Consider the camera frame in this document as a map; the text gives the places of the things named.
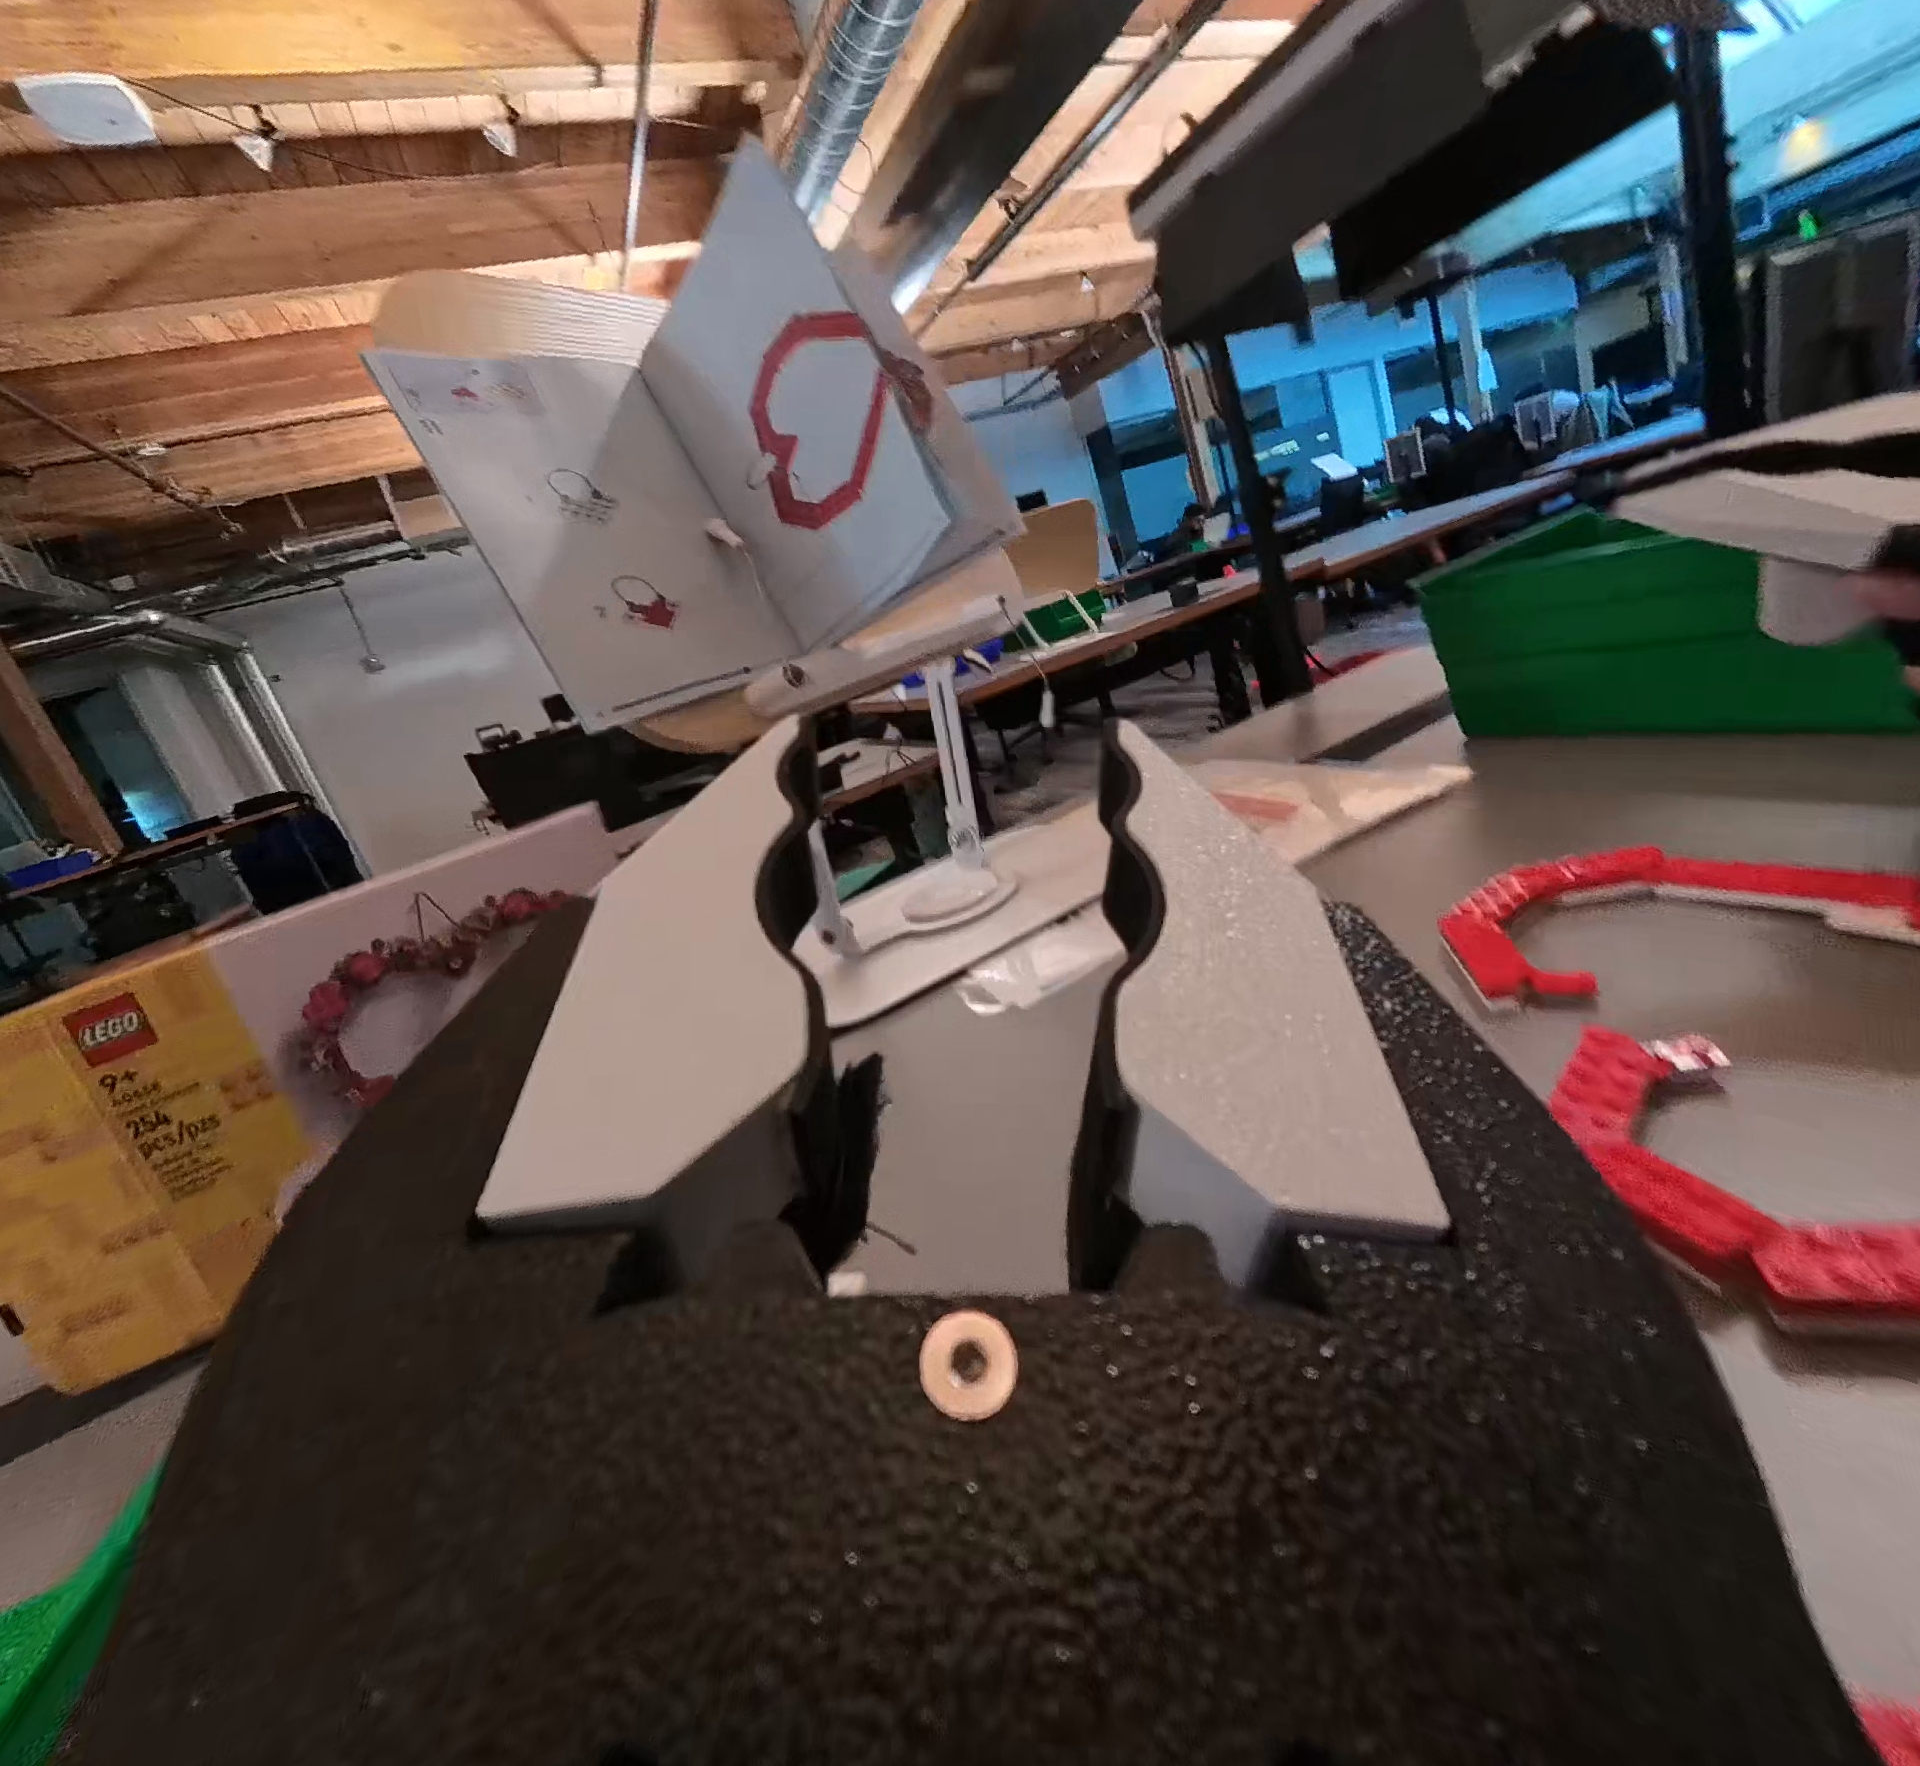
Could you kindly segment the lego instruction booklet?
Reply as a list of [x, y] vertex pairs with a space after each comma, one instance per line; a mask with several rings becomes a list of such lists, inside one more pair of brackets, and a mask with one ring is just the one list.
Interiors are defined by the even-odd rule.
[[886, 286], [755, 141], [668, 303], [414, 273], [364, 365], [591, 726], [897, 634], [1023, 530]]

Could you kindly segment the white ceiling device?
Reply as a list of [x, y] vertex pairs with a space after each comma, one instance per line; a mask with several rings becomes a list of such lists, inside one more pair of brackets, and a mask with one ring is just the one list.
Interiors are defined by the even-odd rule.
[[12, 97], [61, 146], [156, 146], [156, 121], [141, 91], [111, 73], [25, 73]]

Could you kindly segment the clear plastic bag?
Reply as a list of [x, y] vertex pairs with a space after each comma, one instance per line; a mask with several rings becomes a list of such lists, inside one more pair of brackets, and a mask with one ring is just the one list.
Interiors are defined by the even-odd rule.
[[1069, 986], [1111, 974], [1116, 954], [1017, 950], [971, 967], [957, 980], [957, 999], [983, 1017], [1033, 1009]]

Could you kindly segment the silver ventilation duct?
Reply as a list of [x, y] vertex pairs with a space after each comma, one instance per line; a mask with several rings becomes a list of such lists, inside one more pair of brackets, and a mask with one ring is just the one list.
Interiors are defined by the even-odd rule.
[[824, 0], [804, 91], [781, 143], [782, 177], [807, 221], [828, 215], [925, 2]]

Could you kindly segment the red lego frame half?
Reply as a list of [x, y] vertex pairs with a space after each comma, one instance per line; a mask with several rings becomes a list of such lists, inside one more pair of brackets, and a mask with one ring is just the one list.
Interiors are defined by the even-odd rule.
[[1874, 1341], [1918, 1331], [1914, 1222], [1811, 1222], [1765, 1212], [1644, 1140], [1675, 1091], [1651, 1079], [1637, 1037], [1588, 1025], [1547, 1110], [1670, 1266], [1724, 1299], [1747, 1299], [1786, 1332]]
[[1918, 944], [1918, 882], [1908, 872], [1726, 863], [1624, 847], [1514, 866], [1456, 901], [1435, 925], [1443, 952], [1490, 1005], [1590, 1001], [1597, 979], [1530, 962], [1516, 939], [1532, 914], [1622, 898], [1661, 898], [1818, 917], [1852, 939]]

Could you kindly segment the black desk post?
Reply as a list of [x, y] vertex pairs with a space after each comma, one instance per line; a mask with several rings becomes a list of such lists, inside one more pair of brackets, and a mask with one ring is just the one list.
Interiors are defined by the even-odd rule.
[[1234, 461], [1237, 496], [1259, 569], [1261, 597], [1259, 615], [1250, 620], [1250, 648], [1261, 704], [1276, 709], [1311, 690], [1307, 651], [1297, 628], [1284, 546], [1276, 533], [1274, 492], [1261, 477], [1229, 338], [1212, 333], [1199, 342], [1199, 351], [1212, 383], [1217, 416]]
[[1717, 22], [1684, 26], [1675, 35], [1675, 116], [1706, 441], [1737, 436], [1754, 423], [1718, 41]]

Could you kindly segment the flat white plastic bag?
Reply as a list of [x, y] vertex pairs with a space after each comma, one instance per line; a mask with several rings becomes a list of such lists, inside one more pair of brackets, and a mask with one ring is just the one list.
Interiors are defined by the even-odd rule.
[[1194, 779], [1294, 866], [1378, 824], [1420, 812], [1473, 779], [1464, 766], [1277, 766], [1207, 762]]

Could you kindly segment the white book stand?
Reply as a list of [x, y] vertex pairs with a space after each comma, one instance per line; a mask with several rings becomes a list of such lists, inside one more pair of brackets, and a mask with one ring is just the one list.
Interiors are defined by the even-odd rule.
[[912, 670], [932, 703], [948, 819], [948, 855], [839, 901], [824, 834], [812, 834], [818, 912], [795, 956], [821, 989], [828, 1025], [848, 1033], [957, 979], [1083, 908], [1106, 882], [1111, 840], [1095, 808], [985, 837], [972, 801], [972, 755], [954, 659], [1020, 619], [1020, 582], [1001, 554], [918, 593], [848, 634], [752, 675], [743, 691], [756, 720], [824, 713], [889, 688]]

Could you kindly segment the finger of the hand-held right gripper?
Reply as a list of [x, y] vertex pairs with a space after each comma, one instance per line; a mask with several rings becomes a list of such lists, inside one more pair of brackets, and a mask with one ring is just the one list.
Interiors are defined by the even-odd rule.
[[1568, 2], [1320, 0], [1129, 200], [1166, 338], [1306, 321], [1317, 227], [1338, 297], [1374, 297], [1667, 108], [1660, 32], [1561, 36]]
[[1885, 393], [1633, 468], [1627, 523], [1747, 554], [1760, 626], [1784, 646], [1866, 631], [1852, 577], [1918, 569], [1918, 397]]

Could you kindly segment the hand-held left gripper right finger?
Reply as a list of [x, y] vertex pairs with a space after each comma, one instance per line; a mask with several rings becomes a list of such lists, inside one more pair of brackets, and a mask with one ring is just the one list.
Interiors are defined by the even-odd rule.
[[1129, 722], [1102, 738], [1099, 1001], [1072, 1156], [1072, 1279], [1116, 1281], [1152, 1230], [1226, 1281], [1286, 1238], [1449, 1238], [1449, 1211], [1317, 891]]

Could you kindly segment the green plastic bin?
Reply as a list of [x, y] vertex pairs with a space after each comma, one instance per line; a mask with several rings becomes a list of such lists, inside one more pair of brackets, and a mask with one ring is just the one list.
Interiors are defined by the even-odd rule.
[[1417, 579], [1469, 738], [1911, 736], [1880, 634], [1786, 646], [1760, 563], [1575, 509]]
[[119, 1614], [165, 1466], [61, 1583], [1, 1611], [1, 1765], [45, 1765], [83, 1696]]

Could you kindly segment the lego set box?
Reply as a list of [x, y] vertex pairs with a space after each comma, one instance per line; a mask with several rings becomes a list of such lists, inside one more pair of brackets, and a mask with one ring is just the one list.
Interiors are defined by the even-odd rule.
[[579, 805], [4, 1019], [4, 1401], [207, 1341], [300, 1189], [633, 840]]

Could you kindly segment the black overhead light bar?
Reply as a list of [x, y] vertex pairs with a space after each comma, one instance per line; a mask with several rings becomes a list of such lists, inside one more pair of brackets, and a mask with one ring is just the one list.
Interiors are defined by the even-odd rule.
[[1142, 0], [968, 0], [852, 237], [915, 296]]

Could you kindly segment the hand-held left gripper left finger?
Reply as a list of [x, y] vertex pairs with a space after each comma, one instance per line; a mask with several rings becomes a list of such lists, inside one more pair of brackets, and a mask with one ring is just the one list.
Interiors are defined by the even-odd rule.
[[772, 724], [597, 888], [476, 1200], [487, 1233], [719, 1238], [833, 1140], [807, 722]]

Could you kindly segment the long office desk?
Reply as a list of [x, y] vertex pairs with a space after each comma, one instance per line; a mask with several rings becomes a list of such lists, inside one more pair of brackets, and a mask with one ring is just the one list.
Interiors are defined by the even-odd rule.
[[[1440, 541], [1462, 532], [1485, 530], [1520, 512], [1578, 498], [1588, 480], [1609, 480], [1647, 458], [1661, 458], [1705, 436], [1698, 410], [1673, 413], [1650, 427], [1635, 429], [1568, 458], [1550, 459], [1521, 482], [1469, 494], [1460, 501], [1410, 514], [1394, 514], [1362, 525], [1327, 541], [1317, 541], [1284, 560], [1294, 588], [1317, 588], [1361, 577], [1373, 567], [1396, 563], [1404, 556], [1434, 554]], [[1059, 644], [1036, 650], [1004, 650], [986, 672], [963, 675], [956, 694], [975, 715], [990, 701], [1036, 683], [1061, 690], [1079, 667], [1111, 670], [1136, 655], [1148, 642], [1171, 634], [1196, 634], [1215, 620], [1233, 617], [1261, 594], [1256, 571], [1225, 575], [1204, 585], [1192, 603], [1176, 607], [1167, 594], [1155, 594], [1116, 608], [1100, 626]]]

